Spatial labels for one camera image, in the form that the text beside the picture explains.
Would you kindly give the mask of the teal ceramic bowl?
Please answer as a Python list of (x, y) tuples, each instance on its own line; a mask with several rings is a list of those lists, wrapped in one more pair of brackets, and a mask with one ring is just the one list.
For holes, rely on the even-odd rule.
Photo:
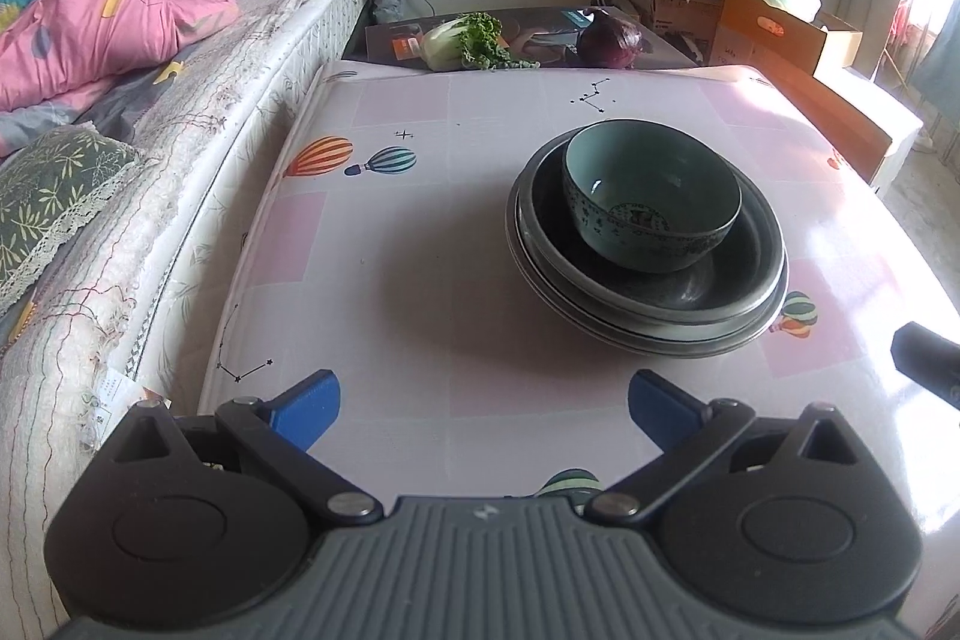
[(677, 128), (608, 119), (563, 149), (574, 227), (602, 259), (640, 273), (688, 268), (726, 239), (742, 209), (731, 164)]

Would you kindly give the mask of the steel bowl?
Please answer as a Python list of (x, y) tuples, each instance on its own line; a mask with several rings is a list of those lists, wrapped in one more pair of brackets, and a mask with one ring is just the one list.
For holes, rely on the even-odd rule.
[(755, 314), (776, 298), (788, 276), (786, 247), (775, 211), (743, 172), (742, 209), (715, 250), (674, 273), (641, 273), (601, 257), (579, 236), (563, 191), (563, 152), (571, 135), (540, 146), (517, 177), (517, 211), (527, 245), (594, 301), (622, 312), (706, 325)]

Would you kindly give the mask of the patterned pink tablecloth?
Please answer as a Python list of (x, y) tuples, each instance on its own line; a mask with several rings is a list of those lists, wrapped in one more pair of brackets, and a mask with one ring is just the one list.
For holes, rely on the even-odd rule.
[(882, 202), (758, 74), (535, 70), (327, 78), (291, 151), (332, 136), (397, 175), (280, 175), (224, 309), (200, 409), (270, 398), (319, 369), (342, 386), (320, 461), (384, 502), (503, 495), (579, 466), (613, 482), (656, 456), (626, 411), (641, 359), (550, 310), (505, 239), (508, 191), (553, 136), (604, 117), (690, 133), (757, 184), (781, 221), (788, 307), (709, 359), (656, 359), (698, 398), (765, 416), (843, 411), (931, 536), (958, 526), (958, 416), (896, 372), (918, 321), (955, 336), (939, 281)]

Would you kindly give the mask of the white hand print card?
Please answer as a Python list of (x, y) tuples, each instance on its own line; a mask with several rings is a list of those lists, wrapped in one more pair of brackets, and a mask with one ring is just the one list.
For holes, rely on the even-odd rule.
[(162, 404), (169, 408), (171, 401), (160, 393), (149, 390), (139, 381), (127, 377), (121, 370), (109, 369), (93, 386), (91, 408), (85, 424), (86, 442), (96, 452), (103, 447), (128, 409), (135, 404)]

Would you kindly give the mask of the white quilted mattress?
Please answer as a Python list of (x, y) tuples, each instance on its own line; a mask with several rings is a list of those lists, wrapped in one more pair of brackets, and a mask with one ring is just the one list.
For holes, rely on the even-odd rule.
[(2, 328), (2, 632), (41, 638), (65, 613), (47, 526), (94, 455), (93, 386), (109, 367), (199, 403), (229, 281), (304, 94), (342, 57), (368, 0), (238, 0), (241, 14), (91, 119), (140, 169), (60, 248)]

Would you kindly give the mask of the blue circle pattern curtain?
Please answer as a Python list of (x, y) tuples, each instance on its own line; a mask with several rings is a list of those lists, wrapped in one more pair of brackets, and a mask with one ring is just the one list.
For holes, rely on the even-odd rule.
[(960, 0), (953, 0), (944, 26), (918, 65), (913, 88), (926, 103), (958, 124), (960, 112)]

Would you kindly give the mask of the orange cardboard box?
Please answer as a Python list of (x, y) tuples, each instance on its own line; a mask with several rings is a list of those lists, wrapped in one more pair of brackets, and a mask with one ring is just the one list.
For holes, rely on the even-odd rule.
[(805, 23), (763, 0), (724, 0), (709, 62), (758, 70), (877, 195), (907, 162), (921, 120), (853, 68), (862, 34), (832, 14)]

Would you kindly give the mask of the green leaf pattern pillow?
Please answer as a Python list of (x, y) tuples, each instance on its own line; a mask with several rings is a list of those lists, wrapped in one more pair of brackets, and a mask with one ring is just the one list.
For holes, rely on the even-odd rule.
[(78, 125), (49, 131), (3, 164), (2, 314), (141, 163), (133, 146)]

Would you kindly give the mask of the purple cabbage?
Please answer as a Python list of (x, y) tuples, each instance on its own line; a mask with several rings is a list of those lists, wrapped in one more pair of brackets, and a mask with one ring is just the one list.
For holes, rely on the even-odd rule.
[(644, 52), (643, 31), (619, 10), (590, 8), (590, 23), (579, 34), (576, 52), (589, 68), (630, 68)]

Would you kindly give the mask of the open brown cardboard box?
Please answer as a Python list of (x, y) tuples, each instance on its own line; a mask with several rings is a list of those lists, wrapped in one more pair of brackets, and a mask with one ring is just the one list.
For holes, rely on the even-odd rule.
[(660, 35), (686, 34), (713, 41), (722, 0), (630, 0), (641, 23)]

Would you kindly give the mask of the green bok choy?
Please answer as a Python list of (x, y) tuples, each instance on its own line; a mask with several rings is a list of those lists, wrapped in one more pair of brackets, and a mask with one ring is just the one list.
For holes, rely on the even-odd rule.
[(431, 71), (519, 70), (539, 66), (534, 60), (514, 57), (501, 32), (500, 19), (491, 14), (461, 14), (421, 36), (420, 58)]

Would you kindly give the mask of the pink floral blanket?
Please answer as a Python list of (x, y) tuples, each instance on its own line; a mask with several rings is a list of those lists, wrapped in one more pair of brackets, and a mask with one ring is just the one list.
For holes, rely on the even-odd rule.
[(2, 154), (78, 119), (119, 76), (236, 21), (236, 0), (2, 0)]

